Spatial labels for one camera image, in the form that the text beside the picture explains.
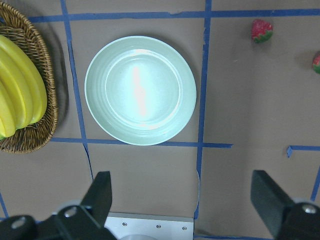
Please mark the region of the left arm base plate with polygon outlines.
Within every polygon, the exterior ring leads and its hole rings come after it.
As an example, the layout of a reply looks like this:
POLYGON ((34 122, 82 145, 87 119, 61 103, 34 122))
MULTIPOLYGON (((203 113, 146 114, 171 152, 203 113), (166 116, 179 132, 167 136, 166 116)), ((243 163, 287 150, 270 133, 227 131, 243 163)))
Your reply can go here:
POLYGON ((192 240, 194 219, 189 217, 111 212, 105 220, 118 240, 192 240))

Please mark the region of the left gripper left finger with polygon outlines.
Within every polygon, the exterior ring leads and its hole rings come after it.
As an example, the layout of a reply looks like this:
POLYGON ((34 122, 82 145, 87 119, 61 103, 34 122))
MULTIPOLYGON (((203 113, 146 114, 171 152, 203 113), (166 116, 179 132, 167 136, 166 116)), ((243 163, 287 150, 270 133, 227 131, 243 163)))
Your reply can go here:
POLYGON ((0 222, 2 240, 115 240, 105 227, 112 206, 109 171, 98 172, 79 204, 63 207, 44 221, 14 215, 0 222))

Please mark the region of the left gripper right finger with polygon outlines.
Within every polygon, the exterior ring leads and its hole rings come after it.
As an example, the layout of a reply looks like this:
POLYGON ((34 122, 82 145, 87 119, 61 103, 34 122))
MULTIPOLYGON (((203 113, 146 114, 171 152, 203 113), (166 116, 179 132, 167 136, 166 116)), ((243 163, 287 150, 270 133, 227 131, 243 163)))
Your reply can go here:
POLYGON ((254 170, 250 200, 275 240, 318 240, 320 207, 293 200, 264 170, 254 170))

